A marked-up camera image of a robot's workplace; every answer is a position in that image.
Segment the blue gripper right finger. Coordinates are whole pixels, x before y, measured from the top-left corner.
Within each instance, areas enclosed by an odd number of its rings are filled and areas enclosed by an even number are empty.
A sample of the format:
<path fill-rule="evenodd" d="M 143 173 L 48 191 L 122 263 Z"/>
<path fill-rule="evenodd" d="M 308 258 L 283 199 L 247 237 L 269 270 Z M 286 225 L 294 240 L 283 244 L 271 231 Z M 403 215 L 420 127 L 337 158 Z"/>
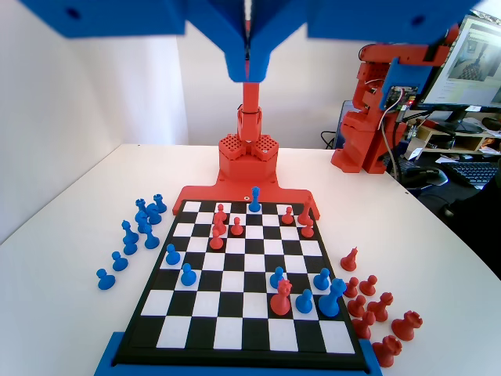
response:
<path fill-rule="evenodd" d="M 249 81 L 262 82 L 272 51 L 306 22 L 304 0 L 257 0 L 250 9 Z"/>

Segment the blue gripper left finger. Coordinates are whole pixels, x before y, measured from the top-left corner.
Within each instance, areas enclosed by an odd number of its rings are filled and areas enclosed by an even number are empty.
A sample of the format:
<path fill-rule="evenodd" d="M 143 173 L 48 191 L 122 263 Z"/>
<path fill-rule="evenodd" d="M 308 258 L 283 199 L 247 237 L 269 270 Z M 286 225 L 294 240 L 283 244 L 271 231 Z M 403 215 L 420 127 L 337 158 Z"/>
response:
<path fill-rule="evenodd" d="M 229 77 L 248 81 L 247 23 L 244 1 L 188 1 L 187 20 L 222 50 Z"/>

